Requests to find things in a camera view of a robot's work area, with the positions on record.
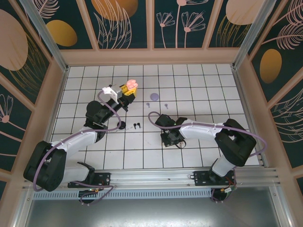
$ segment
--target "white grid floor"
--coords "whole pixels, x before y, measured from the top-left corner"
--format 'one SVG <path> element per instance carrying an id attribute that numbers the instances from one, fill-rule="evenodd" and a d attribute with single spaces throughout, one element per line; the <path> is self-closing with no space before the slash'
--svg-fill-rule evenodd
<path id="1" fill-rule="evenodd" d="M 97 100 L 101 88 L 109 84 L 120 86 L 129 79 L 135 79 L 139 89 L 129 111 L 118 111 L 126 122 L 126 129 L 107 133 L 98 143 L 76 153 L 73 160 L 86 162 L 96 169 L 145 169 L 206 167 L 220 157 L 215 141 L 187 140 L 183 149 L 164 147 L 160 130 L 148 121 L 147 115 L 151 111 L 167 114 L 174 120 L 184 116 L 208 123 L 233 118 L 248 129 L 228 64 L 87 66 L 70 69 L 52 141 L 82 128 L 86 106 Z M 160 95 L 159 101 L 150 99 L 152 93 Z M 134 123 L 138 122 L 141 128 L 135 129 Z M 112 117 L 108 128 L 116 127 L 117 123 L 117 118 Z M 259 165 L 258 158 L 249 158 L 246 165 Z"/>

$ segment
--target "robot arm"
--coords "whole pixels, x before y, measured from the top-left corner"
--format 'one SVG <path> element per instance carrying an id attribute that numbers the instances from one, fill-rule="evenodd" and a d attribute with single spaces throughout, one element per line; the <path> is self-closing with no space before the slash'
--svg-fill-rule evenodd
<path id="1" fill-rule="evenodd" d="M 163 127 L 174 125 L 190 124 L 180 128 L 163 130 L 161 134 L 162 142 L 166 147 L 176 145 L 184 139 L 215 140 L 223 155 L 217 159 L 209 171 L 212 181 L 219 181 L 222 177 L 232 170 L 235 166 L 244 166 L 252 150 L 256 145 L 256 140 L 245 133 L 229 131 L 221 128 L 210 128 L 196 125 L 195 121 L 180 117 L 174 121 L 169 116 L 162 114 L 156 124 Z M 224 125 L 227 127 L 244 130 L 243 127 L 233 119 L 228 119 Z"/>
<path id="2" fill-rule="evenodd" d="M 127 111 L 128 105 L 135 99 L 137 86 L 135 80 L 129 80 L 126 85 L 120 87 L 109 86 L 103 88 L 104 93 L 111 97 L 107 104 L 116 112 L 121 108 Z M 53 146 L 62 143 L 53 150 L 43 163 L 36 184 L 49 192 L 55 190 L 61 183 L 66 182 L 79 181 L 92 184 L 95 178 L 95 169 L 88 164 L 74 163 L 69 159 L 79 150 L 98 142 L 104 137 L 106 131 L 87 130 L 107 130 L 104 123 L 114 115 L 114 112 L 98 101 L 90 102 L 86 109 L 86 121 L 84 127 L 80 129 L 81 134 L 72 136 L 66 143 L 62 143 L 63 140 L 51 143 L 41 141 L 36 145 L 23 173 L 25 179 L 33 182 L 44 155 Z"/>

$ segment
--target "pink toy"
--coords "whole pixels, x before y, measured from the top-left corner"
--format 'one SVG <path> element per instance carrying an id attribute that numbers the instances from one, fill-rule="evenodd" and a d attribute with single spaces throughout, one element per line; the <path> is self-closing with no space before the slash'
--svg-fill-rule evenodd
<path id="1" fill-rule="evenodd" d="M 138 84 L 136 83 L 135 79 L 130 79 L 127 83 L 126 86 L 128 88 L 128 90 L 134 89 L 136 87 L 138 87 Z"/>

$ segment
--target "purple disc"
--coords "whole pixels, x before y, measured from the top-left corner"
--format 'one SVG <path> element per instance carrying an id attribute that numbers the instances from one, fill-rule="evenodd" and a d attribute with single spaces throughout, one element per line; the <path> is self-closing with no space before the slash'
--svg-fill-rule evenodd
<path id="1" fill-rule="evenodd" d="M 151 94 L 151 100 L 152 101 L 157 101 L 159 99 L 159 95 L 157 93 L 152 93 Z"/>

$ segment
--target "flower illustration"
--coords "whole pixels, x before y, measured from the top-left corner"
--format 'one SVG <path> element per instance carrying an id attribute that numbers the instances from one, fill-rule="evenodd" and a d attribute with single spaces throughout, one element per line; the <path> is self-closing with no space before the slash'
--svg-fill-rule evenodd
<path id="1" fill-rule="evenodd" d="M 5 101 L 4 95 L 0 95 L 0 122 L 9 122 L 9 115 L 11 113 L 11 109 L 13 108 L 13 102 L 14 99 L 12 97 L 8 96 L 7 101 Z"/>
<path id="2" fill-rule="evenodd" d="M 177 0 L 177 4 L 179 6 L 185 6 L 185 5 L 199 5 L 208 2 L 208 0 Z"/>
<path id="3" fill-rule="evenodd" d="M 188 32 L 200 31 L 205 29 L 203 13 L 192 13 L 188 18 L 188 12 L 182 13 L 182 24 L 185 31 L 184 48 L 186 48 L 186 36 Z"/>
<path id="4" fill-rule="evenodd" d="M 161 13 L 157 13 L 157 20 L 161 27 L 163 45 L 164 48 L 166 48 L 163 35 L 163 28 L 174 25 L 175 21 L 173 20 L 173 16 L 171 15 L 171 13 L 163 13 L 163 15 Z"/>

